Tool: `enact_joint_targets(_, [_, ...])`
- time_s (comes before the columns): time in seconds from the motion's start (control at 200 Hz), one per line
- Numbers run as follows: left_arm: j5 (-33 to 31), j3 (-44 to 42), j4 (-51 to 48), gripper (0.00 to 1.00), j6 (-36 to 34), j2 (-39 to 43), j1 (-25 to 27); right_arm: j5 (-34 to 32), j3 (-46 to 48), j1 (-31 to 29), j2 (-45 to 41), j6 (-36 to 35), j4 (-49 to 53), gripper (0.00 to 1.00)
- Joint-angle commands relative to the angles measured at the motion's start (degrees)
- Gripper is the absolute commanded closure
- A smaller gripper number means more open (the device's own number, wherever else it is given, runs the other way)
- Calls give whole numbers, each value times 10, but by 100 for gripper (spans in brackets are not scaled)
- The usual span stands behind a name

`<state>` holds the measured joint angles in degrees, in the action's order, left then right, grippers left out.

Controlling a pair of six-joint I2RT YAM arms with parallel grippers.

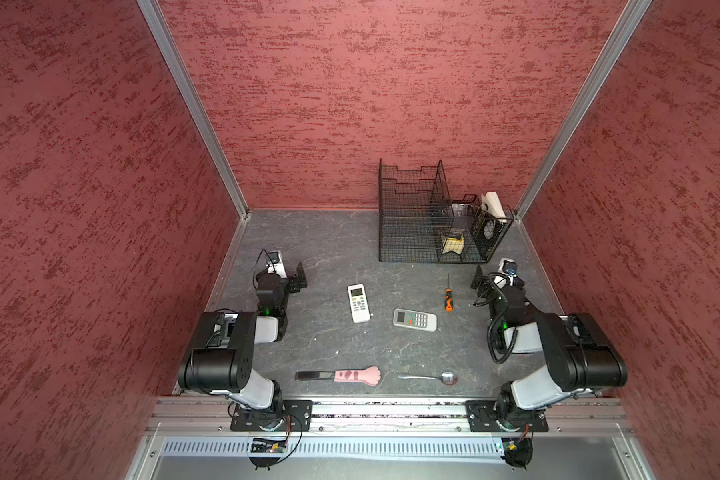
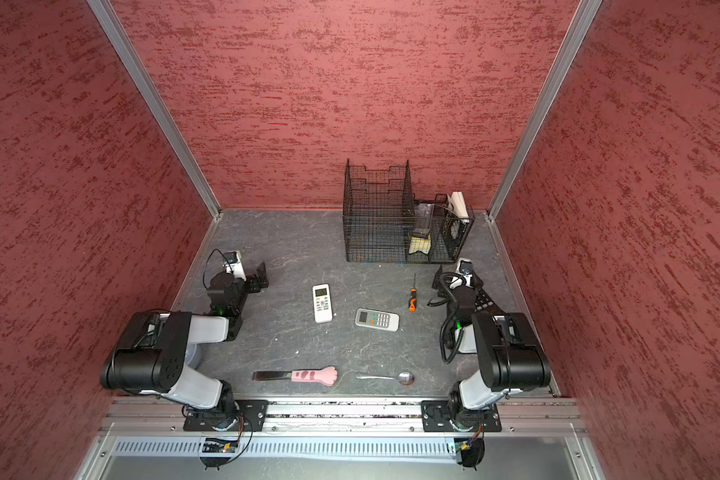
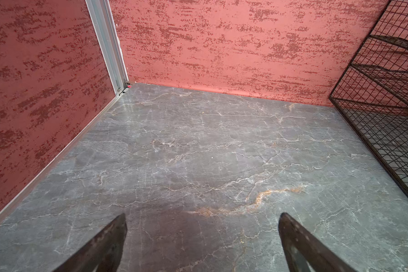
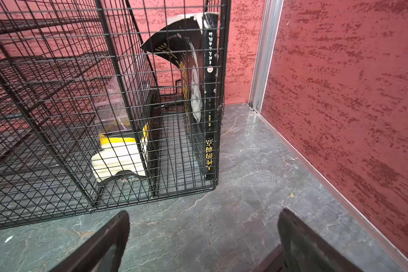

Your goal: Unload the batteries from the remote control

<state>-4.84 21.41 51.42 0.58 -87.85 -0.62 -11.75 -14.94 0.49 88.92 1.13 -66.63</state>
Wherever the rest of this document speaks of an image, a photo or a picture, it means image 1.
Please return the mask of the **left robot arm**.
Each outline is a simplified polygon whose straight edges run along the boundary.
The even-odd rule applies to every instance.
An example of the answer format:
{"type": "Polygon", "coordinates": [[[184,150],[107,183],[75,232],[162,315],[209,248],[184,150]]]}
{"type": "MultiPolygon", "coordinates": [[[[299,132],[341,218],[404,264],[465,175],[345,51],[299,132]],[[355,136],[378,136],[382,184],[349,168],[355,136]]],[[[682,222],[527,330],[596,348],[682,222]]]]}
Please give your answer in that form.
{"type": "Polygon", "coordinates": [[[178,367],[181,390],[223,396],[266,417],[285,416],[282,391],[276,381],[253,367],[257,345],[280,342],[287,327],[291,294],[308,286],[301,264],[292,274],[268,267],[254,275],[258,299],[254,311],[219,309],[205,312],[178,367]]]}

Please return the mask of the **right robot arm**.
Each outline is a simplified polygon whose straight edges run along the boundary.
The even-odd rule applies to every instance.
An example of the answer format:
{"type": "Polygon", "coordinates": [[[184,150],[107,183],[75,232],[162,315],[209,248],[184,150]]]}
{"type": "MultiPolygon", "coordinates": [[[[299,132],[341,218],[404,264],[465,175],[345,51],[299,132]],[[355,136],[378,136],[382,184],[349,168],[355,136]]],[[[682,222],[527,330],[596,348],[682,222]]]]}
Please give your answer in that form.
{"type": "Polygon", "coordinates": [[[511,260],[498,272],[477,267],[471,283],[474,305],[489,309],[486,343],[492,361],[502,365],[514,355],[544,357],[539,369],[504,383],[495,400],[467,404],[470,418],[489,430],[533,427],[548,407],[620,388],[628,379],[624,360],[591,315],[544,312],[526,297],[524,286],[511,260]]]}

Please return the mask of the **grey white remote control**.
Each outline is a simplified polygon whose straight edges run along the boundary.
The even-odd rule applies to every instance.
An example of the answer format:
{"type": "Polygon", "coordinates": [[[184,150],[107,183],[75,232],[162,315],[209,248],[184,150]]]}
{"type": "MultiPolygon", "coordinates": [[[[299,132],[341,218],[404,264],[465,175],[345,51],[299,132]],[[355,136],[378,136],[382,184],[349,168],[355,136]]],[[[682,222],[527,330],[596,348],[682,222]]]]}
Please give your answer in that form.
{"type": "Polygon", "coordinates": [[[435,332],[437,330],[437,316],[432,313],[395,309],[393,325],[416,331],[435,332]]]}

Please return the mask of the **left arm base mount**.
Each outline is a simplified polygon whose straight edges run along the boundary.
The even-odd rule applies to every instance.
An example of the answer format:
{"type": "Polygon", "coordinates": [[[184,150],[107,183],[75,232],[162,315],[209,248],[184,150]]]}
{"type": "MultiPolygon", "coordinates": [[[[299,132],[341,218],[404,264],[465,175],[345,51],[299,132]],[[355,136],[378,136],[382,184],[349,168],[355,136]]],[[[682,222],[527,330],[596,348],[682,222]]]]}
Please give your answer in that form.
{"type": "Polygon", "coordinates": [[[314,402],[286,399],[272,408],[255,410],[236,405],[231,414],[229,429],[232,432],[296,433],[310,429],[314,402]]]}

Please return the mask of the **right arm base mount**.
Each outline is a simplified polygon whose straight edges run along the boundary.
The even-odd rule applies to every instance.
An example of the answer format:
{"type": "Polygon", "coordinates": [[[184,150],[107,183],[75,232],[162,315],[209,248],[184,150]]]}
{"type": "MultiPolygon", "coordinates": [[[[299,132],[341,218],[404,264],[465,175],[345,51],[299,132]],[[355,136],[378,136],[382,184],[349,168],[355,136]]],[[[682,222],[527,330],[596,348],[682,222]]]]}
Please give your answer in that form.
{"type": "Polygon", "coordinates": [[[468,400],[464,403],[471,432],[522,434],[549,431],[544,410],[522,410],[496,404],[495,400],[468,400]]]}

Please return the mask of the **orange black screwdriver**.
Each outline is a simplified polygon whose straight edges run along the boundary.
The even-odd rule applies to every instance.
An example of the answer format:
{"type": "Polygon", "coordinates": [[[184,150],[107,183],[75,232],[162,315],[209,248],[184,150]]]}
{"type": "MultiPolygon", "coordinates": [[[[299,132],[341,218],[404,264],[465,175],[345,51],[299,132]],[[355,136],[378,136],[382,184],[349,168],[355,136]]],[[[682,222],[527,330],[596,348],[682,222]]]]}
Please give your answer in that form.
{"type": "Polygon", "coordinates": [[[452,288],[450,285],[450,275],[447,275],[447,280],[446,280],[444,308],[445,308],[445,311],[448,313],[452,312],[454,309],[453,291],[452,291],[452,288]]]}

